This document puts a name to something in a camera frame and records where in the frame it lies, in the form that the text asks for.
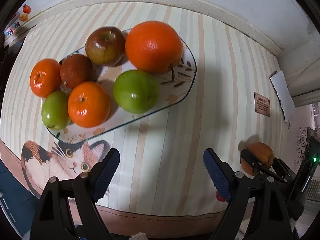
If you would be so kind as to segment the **brown round fruit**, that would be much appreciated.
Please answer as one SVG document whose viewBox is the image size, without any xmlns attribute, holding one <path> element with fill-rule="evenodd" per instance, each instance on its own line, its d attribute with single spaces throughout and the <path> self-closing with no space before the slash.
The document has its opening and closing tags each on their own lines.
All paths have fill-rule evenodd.
<svg viewBox="0 0 320 240">
<path fill-rule="evenodd" d="M 272 148 L 263 142 L 253 142 L 247 146 L 262 163 L 263 166 L 270 169 L 274 159 L 274 153 Z M 242 158 L 240 159 L 241 167 L 244 172 L 250 176 L 253 175 L 253 168 L 248 163 L 246 163 Z"/>
</svg>

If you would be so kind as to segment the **cherry tomato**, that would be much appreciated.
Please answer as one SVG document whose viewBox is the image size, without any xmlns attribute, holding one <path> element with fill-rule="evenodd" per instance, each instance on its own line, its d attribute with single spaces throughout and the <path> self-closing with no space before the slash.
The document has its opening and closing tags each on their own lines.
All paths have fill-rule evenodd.
<svg viewBox="0 0 320 240">
<path fill-rule="evenodd" d="M 225 202 L 226 200 L 224 198 L 222 198 L 220 196 L 220 194 L 216 191 L 216 199 L 219 201 L 219 202 Z"/>
</svg>

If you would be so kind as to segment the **green apple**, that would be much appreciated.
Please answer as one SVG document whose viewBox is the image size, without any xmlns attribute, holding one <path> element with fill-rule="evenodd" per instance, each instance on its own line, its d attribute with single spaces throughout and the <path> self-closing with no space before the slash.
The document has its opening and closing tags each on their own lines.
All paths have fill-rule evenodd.
<svg viewBox="0 0 320 240">
<path fill-rule="evenodd" d="M 156 104 L 159 85 L 152 75 L 141 70 L 121 73 L 113 85 L 113 97 L 123 110 L 142 114 Z"/>
<path fill-rule="evenodd" d="M 48 129 L 66 128 L 71 120 L 68 115 L 68 95 L 60 90 L 51 93 L 42 105 L 41 118 Z"/>
</svg>

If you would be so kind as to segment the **mandarin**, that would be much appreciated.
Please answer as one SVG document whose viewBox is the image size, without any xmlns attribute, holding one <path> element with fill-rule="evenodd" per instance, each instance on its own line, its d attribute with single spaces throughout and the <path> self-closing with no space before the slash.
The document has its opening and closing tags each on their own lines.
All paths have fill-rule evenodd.
<svg viewBox="0 0 320 240">
<path fill-rule="evenodd" d="M 29 85 L 38 97 L 46 98 L 61 86 L 61 65 L 54 59 L 42 59 L 33 67 Z"/>
<path fill-rule="evenodd" d="M 72 122 L 84 128 L 99 126 L 105 122 L 111 110 L 108 92 L 93 81 L 76 86 L 68 99 L 68 114 Z"/>
</svg>

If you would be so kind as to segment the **small dark red fruit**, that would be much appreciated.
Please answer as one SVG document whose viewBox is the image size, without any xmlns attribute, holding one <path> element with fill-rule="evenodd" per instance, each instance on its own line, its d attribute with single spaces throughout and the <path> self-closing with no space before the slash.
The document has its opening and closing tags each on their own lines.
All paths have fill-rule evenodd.
<svg viewBox="0 0 320 240">
<path fill-rule="evenodd" d="M 73 89 L 83 82 L 94 79 L 93 64 L 88 57 L 74 54 L 62 61 L 60 77 L 64 86 Z"/>
</svg>

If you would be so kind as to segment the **large orange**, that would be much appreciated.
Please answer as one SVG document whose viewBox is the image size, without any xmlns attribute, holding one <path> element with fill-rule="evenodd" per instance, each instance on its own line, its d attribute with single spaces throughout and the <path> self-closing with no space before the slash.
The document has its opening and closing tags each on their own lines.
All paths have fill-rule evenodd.
<svg viewBox="0 0 320 240">
<path fill-rule="evenodd" d="M 138 70 L 165 74 L 176 66 L 183 54 L 183 44 L 176 31 L 159 21 L 134 26 L 126 37 L 127 59 Z"/>
</svg>

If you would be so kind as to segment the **dark red apple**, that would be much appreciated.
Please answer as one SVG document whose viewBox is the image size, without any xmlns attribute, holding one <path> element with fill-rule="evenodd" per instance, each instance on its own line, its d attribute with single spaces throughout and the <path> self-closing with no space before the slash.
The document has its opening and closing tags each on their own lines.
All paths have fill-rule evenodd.
<svg viewBox="0 0 320 240">
<path fill-rule="evenodd" d="M 113 67 L 125 54 L 125 36 L 116 27 L 101 27 L 86 40 L 85 52 L 93 64 Z"/>
</svg>

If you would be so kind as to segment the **blue kitchen cabinet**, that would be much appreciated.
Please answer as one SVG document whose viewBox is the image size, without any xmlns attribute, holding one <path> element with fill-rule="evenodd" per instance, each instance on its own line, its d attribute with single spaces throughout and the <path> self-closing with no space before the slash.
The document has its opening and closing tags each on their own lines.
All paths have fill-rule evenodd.
<svg viewBox="0 0 320 240">
<path fill-rule="evenodd" d="M 38 198 L 30 193 L 1 163 L 1 213 L 18 239 L 29 239 L 38 205 Z"/>
</svg>

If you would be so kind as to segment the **small brown label tag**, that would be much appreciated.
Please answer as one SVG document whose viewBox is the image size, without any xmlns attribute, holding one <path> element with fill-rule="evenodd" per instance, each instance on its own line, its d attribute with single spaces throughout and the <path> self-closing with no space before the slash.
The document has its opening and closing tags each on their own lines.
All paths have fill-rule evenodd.
<svg viewBox="0 0 320 240">
<path fill-rule="evenodd" d="M 258 93 L 254 93 L 254 110 L 255 113 L 271 117 L 270 100 Z"/>
</svg>

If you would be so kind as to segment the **white folded paper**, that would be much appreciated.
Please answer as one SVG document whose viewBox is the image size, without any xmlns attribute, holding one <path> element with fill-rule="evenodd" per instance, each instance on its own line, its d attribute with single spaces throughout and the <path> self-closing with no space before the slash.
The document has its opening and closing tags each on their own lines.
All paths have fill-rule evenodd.
<svg viewBox="0 0 320 240">
<path fill-rule="evenodd" d="M 274 72 L 270 76 L 270 80 L 280 102 L 280 106 L 284 115 L 284 120 L 285 122 L 288 122 L 291 118 L 291 115 L 294 113 L 296 106 L 289 93 L 289 89 L 287 87 L 283 71 L 280 70 Z"/>
</svg>

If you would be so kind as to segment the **colourful wall sticker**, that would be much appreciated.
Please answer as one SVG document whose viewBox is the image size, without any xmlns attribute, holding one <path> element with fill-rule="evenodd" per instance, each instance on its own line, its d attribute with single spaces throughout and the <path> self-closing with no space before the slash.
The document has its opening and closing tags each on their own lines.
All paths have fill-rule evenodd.
<svg viewBox="0 0 320 240">
<path fill-rule="evenodd" d="M 9 24 L 6 26 L 4 31 L 4 37 L 11 37 L 17 29 L 19 29 L 25 22 L 29 20 L 31 14 L 31 7 L 24 4 L 22 9 L 14 14 Z"/>
</svg>

